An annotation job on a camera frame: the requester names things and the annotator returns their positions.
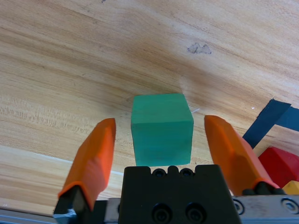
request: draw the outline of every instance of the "green wooden block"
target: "green wooden block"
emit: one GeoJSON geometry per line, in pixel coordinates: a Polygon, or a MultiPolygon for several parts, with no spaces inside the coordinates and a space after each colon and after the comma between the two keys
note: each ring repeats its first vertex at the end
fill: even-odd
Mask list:
{"type": "Polygon", "coordinates": [[[136,165],[190,163],[193,124],[183,94],[134,97],[131,132],[136,165]]]}

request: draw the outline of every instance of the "red block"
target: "red block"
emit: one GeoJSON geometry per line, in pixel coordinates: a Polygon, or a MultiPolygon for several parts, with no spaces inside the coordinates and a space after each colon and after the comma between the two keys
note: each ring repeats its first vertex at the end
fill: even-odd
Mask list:
{"type": "Polygon", "coordinates": [[[290,181],[299,181],[298,156],[269,147],[258,158],[279,187],[283,188],[290,181]]]}

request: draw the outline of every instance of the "wood grain surface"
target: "wood grain surface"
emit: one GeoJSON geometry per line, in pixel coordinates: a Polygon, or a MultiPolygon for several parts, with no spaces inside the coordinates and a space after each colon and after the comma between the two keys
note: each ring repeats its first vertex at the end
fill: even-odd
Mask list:
{"type": "MultiPolygon", "coordinates": [[[[51,214],[78,147],[110,117],[114,165],[99,198],[119,197],[135,165],[136,95],[185,94],[185,167],[212,163],[204,115],[243,134],[271,98],[299,108],[298,43],[295,0],[0,0],[0,206],[51,214]]],[[[255,152],[299,154],[298,135],[274,127],[255,152]]]]}

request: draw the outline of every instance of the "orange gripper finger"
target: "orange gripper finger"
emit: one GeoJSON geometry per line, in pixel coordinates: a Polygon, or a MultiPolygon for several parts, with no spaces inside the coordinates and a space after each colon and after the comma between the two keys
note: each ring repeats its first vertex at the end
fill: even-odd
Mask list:
{"type": "Polygon", "coordinates": [[[213,162],[221,167],[230,190],[236,196],[245,189],[254,189],[259,182],[279,188],[262,166],[245,139],[224,119],[205,116],[206,137],[213,162]]]}
{"type": "Polygon", "coordinates": [[[80,146],[58,197],[78,185],[90,209],[93,210],[99,193],[108,185],[113,162],[115,133],[114,118],[105,119],[96,125],[80,146]]]}

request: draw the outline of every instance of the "dark blue tape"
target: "dark blue tape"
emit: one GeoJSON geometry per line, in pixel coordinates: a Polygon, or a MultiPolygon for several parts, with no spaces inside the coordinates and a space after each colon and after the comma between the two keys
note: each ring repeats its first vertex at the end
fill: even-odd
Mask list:
{"type": "Polygon", "coordinates": [[[243,138],[254,148],[290,107],[291,104],[270,100],[243,138]]]}
{"type": "Polygon", "coordinates": [[[299,132],[299,109],[290,107],[276,124],[299,132]]]}

